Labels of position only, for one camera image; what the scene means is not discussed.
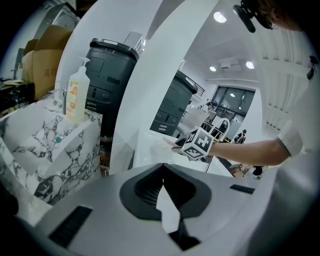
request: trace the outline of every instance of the white table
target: white table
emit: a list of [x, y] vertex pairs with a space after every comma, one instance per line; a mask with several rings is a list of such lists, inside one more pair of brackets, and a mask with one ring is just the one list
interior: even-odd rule
[[[172, 146], [163, 141], [163, 138], [175, 142], [177, 138], [164, 135], [152, 130], [141, 131], [137, 138], [137, 143], [133, 158], [133, 168], [147, 166], [158, 163], [168, 163], [205, 172], [208, 164], [201, 161], [189, 161], [184, 155], [172, 151]], [[208, 168], [208, 173], [232, 177], [229, 171], [213, 157]]]

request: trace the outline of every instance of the human arm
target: human arm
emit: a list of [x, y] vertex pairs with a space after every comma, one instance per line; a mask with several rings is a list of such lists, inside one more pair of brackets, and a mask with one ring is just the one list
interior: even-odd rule
[[217, 156], [253, 166], [277, 166], [287, 158], [299, 154], [303, 142], [289, 120], [273, 140], [248, 144], [213, 144], [209, 156]]
[[276, 166], [289, 158], [290, 153], [278, 139], [273, 139], [248, 144], [215, 143], [209, 156], [253, 166]]

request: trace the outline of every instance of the marble-patterned box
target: marble-patterned box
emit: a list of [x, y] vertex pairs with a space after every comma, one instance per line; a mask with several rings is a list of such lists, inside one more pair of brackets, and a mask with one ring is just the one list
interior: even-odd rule
[[74, 123], [44, 99], [0, 119], [0, 180], [11, 172], [31, 194], [54, 205], [99, 169], [102, 115]]

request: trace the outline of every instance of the soap dispenser bottle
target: soap dispenser bottle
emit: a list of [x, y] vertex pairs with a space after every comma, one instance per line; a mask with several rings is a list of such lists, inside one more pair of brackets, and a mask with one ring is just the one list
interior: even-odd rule
[[77, 73], [70, 76], [66, 97], [66, 116], [75, 123], [80, 123], [85, 118], [86, 98], [90, 84], [85, 67], [90, 59], [85, 57], [80, 59], [83, 59], [83, 64]]

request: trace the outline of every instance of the cardboard box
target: cardboard box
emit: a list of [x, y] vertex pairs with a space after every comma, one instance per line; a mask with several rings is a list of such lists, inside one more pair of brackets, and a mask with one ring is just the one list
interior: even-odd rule
[[35, 100], [55, 88], [60, 59], [71, 34], [69, 29], [50, 25], [39, 40], [26, 44], [22, 79], [34, 83]]

